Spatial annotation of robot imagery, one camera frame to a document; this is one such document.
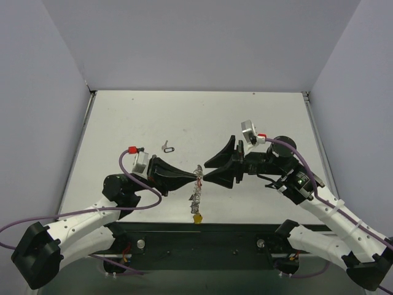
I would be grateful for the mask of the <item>yellow key tag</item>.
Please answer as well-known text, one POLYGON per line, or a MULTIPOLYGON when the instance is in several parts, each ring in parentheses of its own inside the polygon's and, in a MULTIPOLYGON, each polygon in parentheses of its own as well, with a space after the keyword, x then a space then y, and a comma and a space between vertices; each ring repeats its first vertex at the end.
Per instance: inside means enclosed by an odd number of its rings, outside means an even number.
POLYGON ((199 213, 193 215, 193 222, 195 224, 201 224, 202 220, 203 220, 203 217, 199 213))

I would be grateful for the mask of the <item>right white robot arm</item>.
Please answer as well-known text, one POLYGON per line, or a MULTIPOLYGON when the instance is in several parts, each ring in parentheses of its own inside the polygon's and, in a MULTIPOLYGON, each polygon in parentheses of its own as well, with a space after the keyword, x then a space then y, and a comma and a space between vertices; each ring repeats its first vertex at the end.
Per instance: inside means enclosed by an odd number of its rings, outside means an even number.
POLYGON ((330 238, 286 220, 276 231, 291 248, 319 256, 341 267, 363 289, 376 291, 392 267, 392 239, 363 222, 315 175, 287 136, 252 136, 245 147, 231 136, 225 147, 204 163, 211 172, 204 181, 232 189, 245 174, 267 179, 269 185, 323 222, 330 238))

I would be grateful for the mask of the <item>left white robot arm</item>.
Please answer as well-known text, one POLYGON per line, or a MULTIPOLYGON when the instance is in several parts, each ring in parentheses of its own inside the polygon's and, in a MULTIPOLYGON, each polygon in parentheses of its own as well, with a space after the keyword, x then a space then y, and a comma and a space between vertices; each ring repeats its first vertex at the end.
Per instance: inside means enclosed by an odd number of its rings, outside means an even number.
POLYGON ((50 282, 72 261, 97 251, 121 252, 126 238, 112 230, 115 222, 134 211, 158 206, 169 192, 197 180, 194 173, 180 170, 153 155, 136 153, 131 171, 119 158, 120 174, 103 182, 103 197, 92 206, 64 213, 54 222, 30 225, 15 247, 11 260, 31 289, 50 282))

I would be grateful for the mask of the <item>key with black tag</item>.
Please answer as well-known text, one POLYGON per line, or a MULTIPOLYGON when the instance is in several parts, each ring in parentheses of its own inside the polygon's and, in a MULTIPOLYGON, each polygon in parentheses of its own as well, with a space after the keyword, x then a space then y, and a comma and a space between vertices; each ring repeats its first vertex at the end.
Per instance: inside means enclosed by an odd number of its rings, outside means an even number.
POLYGON ((168 146, 168 140, 165 141, 164 145, 161 146, 161 150, 164 153, 171 153, 175 151, 175 148, 168 146))

